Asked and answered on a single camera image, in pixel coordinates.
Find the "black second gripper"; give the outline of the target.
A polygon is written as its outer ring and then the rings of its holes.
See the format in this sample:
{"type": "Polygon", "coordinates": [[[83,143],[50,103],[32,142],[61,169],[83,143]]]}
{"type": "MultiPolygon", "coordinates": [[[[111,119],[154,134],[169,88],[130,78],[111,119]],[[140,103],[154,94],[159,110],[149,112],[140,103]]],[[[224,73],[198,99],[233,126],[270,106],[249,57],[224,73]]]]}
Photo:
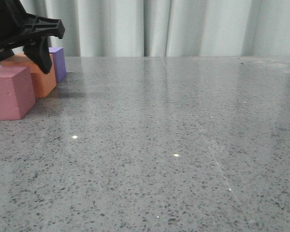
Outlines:
{"type": "Polygon", "coordinates": [[[24,54],[48,74],[52,68],[48,37],[62,39],[65,28],[60,19],[29,14],[19,0],[0,0],[0,62],[22,46],[24,54]]]}

